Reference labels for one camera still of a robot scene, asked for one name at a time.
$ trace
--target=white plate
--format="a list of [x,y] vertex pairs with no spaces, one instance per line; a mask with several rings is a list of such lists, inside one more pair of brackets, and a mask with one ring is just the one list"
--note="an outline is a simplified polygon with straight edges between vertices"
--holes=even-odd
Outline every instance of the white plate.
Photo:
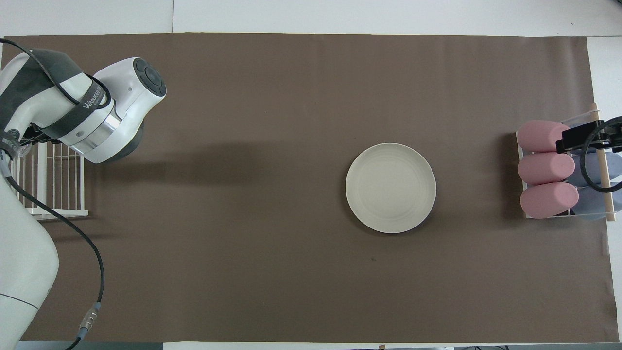
[[387,234],[408,231],[430,214],[436,179],[430,164],[399,143],[372,146],[352,162],[346,197],[354,215]]

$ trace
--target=clear acrylic holder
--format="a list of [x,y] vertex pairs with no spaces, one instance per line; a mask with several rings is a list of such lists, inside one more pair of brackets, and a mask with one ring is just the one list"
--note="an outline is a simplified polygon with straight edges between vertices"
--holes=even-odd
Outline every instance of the clear acrylic holder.
[[[589,123],[591,121],[599,120],[600,116],[598,114],[600,110],[598,109],[596,103],[592,103],[590,111],[587,111],[583,114],[573,116],[572,118],[560,121],[561,124],[568,125],[569,127],[578,126],[581,124]],[[522,160],[523,157],[527,154],[531,154],[532,152],[527,152],[523,150],[518,145],[518,138],[516,141],[516,146],[518,147],[518,158]],[[609,167],[607,165],[607,158],[605,156],[604,149],[598,149],[596,151],[598,155],[598,164],[600,165],[600,177],[601,177],[601,185],[603,187],[610,187],[611,183],[609,180]],[[526,184],[524,181],[522,182],[522,190],[525,191],[530,185]],[[605,214],[607,221],[615,221],[616,220],[616,212],[613,207],[613,196],[611,193],[603,193],[603,200],[605,201],[605,212],[593,213],[593,214],[574,214],[570,210],[567,210],[563,213],[559,213],[557,215],[553,215],[551,217],[571,217],[571,216],[589,216],[589,215],[598,215]],[[531,216],[525,214],[525,217],[528,219],[533,219]]]

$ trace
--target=wire rack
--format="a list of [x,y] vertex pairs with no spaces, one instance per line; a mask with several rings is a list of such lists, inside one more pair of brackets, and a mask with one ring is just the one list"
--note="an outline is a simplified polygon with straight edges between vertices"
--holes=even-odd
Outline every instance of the wire rack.
[[[84,158],[64,144],[39,143],[11,163],[13,178],[27,192],[65,217],[87,216]],[[54,219],[16,193],[37,220]]]

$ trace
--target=black button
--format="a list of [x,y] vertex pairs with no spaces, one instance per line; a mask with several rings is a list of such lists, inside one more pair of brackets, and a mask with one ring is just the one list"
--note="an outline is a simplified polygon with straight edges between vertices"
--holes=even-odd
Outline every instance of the black button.
[[147,62],[143,59],[136,59],[134,61],[134,65],[136,66],[136,70],[139,72],[144,72],[145,68],[147,68]]
[[145,69],[145,73],[147,74],[147,78],[149,78],[153,84],[162,84],[162,78],[160,78],[160,75],[155,71],[155,69],[147,67],[147,69]]

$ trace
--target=cable connector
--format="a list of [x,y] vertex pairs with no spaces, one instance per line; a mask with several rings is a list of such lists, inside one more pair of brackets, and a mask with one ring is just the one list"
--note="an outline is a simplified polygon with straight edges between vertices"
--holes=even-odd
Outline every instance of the cable connector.
[[86,312],[84,319],[80,323],[80,330],[78,331],[76,338],[84,339],[86,334],[91,330],[91,327],[93,327],[93,323],[95,323],[95,320],[97,319],[97,312],[99,312],[100,308],[101,303],[98,301],[93,304],[93,307],[90,308],[88,312]]
[[9,155],[3,149],[0,149],[0,174],[2,177],[13,177],[9,169]]

